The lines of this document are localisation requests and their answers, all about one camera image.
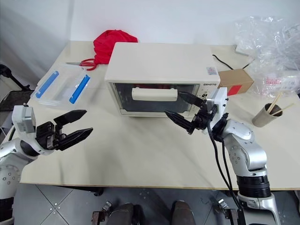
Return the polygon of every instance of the toaster oven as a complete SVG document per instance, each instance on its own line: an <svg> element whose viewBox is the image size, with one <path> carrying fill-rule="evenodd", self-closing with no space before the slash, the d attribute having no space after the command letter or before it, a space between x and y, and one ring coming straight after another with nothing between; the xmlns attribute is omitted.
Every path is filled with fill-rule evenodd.
<svg viewBox="0 0 300 225"><path fill-rule="evenodd" d="M192 117L197 107L177 93L206 99L220 77L208 45L116 43L105 82L121 115Z"/></svg>

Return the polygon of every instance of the black cable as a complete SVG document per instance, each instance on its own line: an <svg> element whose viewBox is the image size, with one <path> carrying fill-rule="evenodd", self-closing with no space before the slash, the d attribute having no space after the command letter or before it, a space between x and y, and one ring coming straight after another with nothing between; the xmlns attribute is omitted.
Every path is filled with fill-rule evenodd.
<svg viewBox="0 0 300 225"><path fill-rule="evenodd" d="M225 184L227 185L228 189L230 189L230 186L229 186L229 184L228 184L228 182L227 182L227 180L226 180L226 178L223 174L221 166L220 166L219 157L218 157L218 148L217 148L216 142L214 140L214 137L212 136L212 132L211 132L211 128L210 128L210 120L208 120L208 123L207 123L207 131L208 131L208 134L210 136L210 140L212 142L212 145L214 146L214 149L215 149L215 157L216 157L217 167L220 171L220 174L221 174Z"/></svg>
<svg viewBox="0 0 300 225"><path fill-rule="evenodd" d="M250 65L250 63L248 63L246 66L244 66L242 69L244 69L244 68L246 68L247 66L249 66Z"/></svg>
<svg viewBox="0 0 300 225"><path fill-rule="evenodd" d="M231 194L231 196L232 196L232 198L233 198L233 200L234 200L234 203L236 204L236 206L237 206L239 209L241 209L241 205L240 205L239 201L237 200L236 195L235 195L234 192L233 192L232 185L231 185L231 181L230 181L230 185L229 185L228 182L227 182L227 180L226 180L226 178L225 178L225 176L224 176L224 174L223 174L223 171L222 171L222 169L221 169L220 162L219 162L219 157L218 157L218 148L217 148L215 139L214 139L214 137L212 136L212 132L211 132L211 128L210 128L210 122L211 122L211 121L208 120L208 123L207 123L207 131L208 131L208 134L209 134L209 136L210 136L210 140L211 140L211 142L212 142L212 145L214 146L215 157L216 157L216 162L217 162L217 167L218 167L218 169L219 169L219 171L220 171L220 174L221 174L221 176L222 176L222 178L223 178L225 184L227 185L227 187L228 187L228 189L229 189L229 192L230 192L230 194Z"/></svg>
<svg viewBox="0 0 300 225"><path fill-rule="evenodd" d="M237 205L237 207L239 209L241 209L241 205L236 197L236 195L234 194L233 192L233 186L232 186L232 183L231 183L231 178L230 178L230 174L229 174L229 169L228 169L228 166L227 166L227 161L226 161L226 155L225 155L225 144L224 144L224 140L222 140L222 154L223 154L223 161L224 161L224 165L225 165L225 169L226 169L226 173L227 173L227 177L228 177L228 182L229 182L229 186L230 186L230 194L235 202L235 204Z"/></svg>
<svg viewBox="0 0 300 225"><path fill-rule="evenodd" d="M216 55L212 55L212 56L214 56L214 57L216 57L216 59L219 61L219 62L221 62L221 63L223 63L224 65L226 65L228 68L230 68L230 69L233 69L231 66L229 66L227 63L225 63L225 62L223 62L221 59L219 59ZM249 66L250 65L250 63L248 63L246 66L244 66L242 69L245 69L247 66Z"/></svg>
<svg viewBox="0 0 300 225"><path fill-rule="evenodd" d="M9 135L9 138L8 138L8 141L10 141L13 138L14 133L15 133L15 127L13 127L13 130L11 131L11 133Z"/></svg>
<svg viewBox="0 0 300 225"><path fill-rule="evenodd" d="M224 144L224 140L222 140L222 154L223 154L223 161L224 161L224 165L225 165L225 169L226 169L226 173L227 173L229 187L232 189L233 186L232 186L232 183L231 183L231 178L230 178L229 169L228 169L228 166L227 166L227 161L226 161L226 156L225 156L225 144Z"/></svg>
<svg viewBox="0 0 300 225"><path fill-rule="evenodd" d="M223 63L223 64L226 65L228 68L233 69L233 68L232 68L231 66L229 66L227 63L225 63L225 62L223 62L221 59L219 59L216 55L212 55L212 56L216 57L216 59L217 59L219 62Z"/></svg>

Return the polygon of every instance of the plastic container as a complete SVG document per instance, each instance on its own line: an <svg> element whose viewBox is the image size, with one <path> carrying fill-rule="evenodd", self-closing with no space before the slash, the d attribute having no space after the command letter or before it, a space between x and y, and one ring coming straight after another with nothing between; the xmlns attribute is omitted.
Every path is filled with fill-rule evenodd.
<svg viewBox="0 0 300 225"><path fill-rule="evenodd" d="M31 98L40 104L71 110L90 83L86 70L79 66L63 64L45 77L38 85Z"/></svg>

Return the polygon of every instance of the white wall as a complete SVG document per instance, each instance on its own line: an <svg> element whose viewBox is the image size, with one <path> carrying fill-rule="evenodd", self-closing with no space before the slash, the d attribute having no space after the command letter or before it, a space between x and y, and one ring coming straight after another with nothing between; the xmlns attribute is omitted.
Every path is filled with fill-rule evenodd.
<svg viewBox="0 0 300 225"><path fill-rule="evenodd" d="M300 21L299 9L300 0L0 0L0 62L23 84L36 84L68 39L121 29L141 42L230 45L233 21Z"/></svg>
<svg viewBox="0 0 300 225"><path fill-rule="evenodd" d="M69 40L72 0L1 0L0 63L35 85Z"/></svg>
<svg viewBox="0 0 300 225"><path fill-rule="evenodd" d="M76 0L72 40L121 29L141 42L233 43L233 21L250 15L298 17L300 0Z"/></svg>

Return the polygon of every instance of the gray tile floor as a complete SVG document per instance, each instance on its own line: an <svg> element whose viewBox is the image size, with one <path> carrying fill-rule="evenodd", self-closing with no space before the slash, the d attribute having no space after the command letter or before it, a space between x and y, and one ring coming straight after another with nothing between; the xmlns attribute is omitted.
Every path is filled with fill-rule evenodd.
<svg viewBox="0 0 300 225"><path fill-rule="evenodd" d="M283 225L300 224L298 200L293 191L274 193ZM15 196L15 225L90 225L93 211L101 210L108 200L117 206L131 202L143 207L147 225L168 225L172 203L186 201L198 225L229 225L216 213L212 202L231 198L221 191L163 188L106 188L103 195L48 185L20 184Z"/></svg>

